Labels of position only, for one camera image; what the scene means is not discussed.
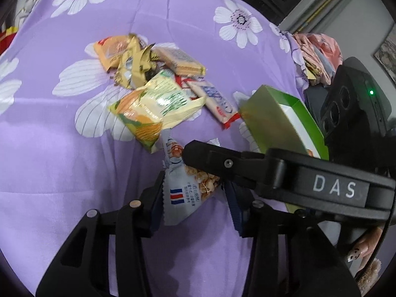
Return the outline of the hand with painted nails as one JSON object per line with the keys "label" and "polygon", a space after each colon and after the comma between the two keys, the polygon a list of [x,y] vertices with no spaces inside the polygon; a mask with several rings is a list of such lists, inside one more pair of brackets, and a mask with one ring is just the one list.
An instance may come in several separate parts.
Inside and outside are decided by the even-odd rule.
{"label": "hand with painted nails", "polygon": [[351,262],[357,259],[361,259],[360,267],[363,268],[367,262],[369,261],[376,245],[379,243],[379,239],[383,230],[380,227],[377,227],[370,233],[364,235],[358,243],[350,250],[346,257],[347,262]]}

